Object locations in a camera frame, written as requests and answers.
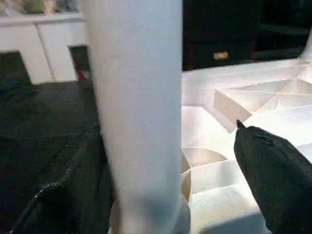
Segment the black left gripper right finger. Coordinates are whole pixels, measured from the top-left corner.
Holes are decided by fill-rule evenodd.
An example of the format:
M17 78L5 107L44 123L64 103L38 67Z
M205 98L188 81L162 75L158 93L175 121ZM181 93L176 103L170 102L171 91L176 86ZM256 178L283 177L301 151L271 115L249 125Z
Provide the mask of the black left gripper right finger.
M236 121L234 155L273 234L312 232L312 164L288 140Z

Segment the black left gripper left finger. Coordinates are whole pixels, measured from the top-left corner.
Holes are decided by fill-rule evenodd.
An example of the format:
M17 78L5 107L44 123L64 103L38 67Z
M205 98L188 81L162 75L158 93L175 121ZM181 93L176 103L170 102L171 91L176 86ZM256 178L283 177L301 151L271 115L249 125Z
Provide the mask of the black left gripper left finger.
M39 173L11 234L105 234L112 183L105 148L83 143L63 149Z

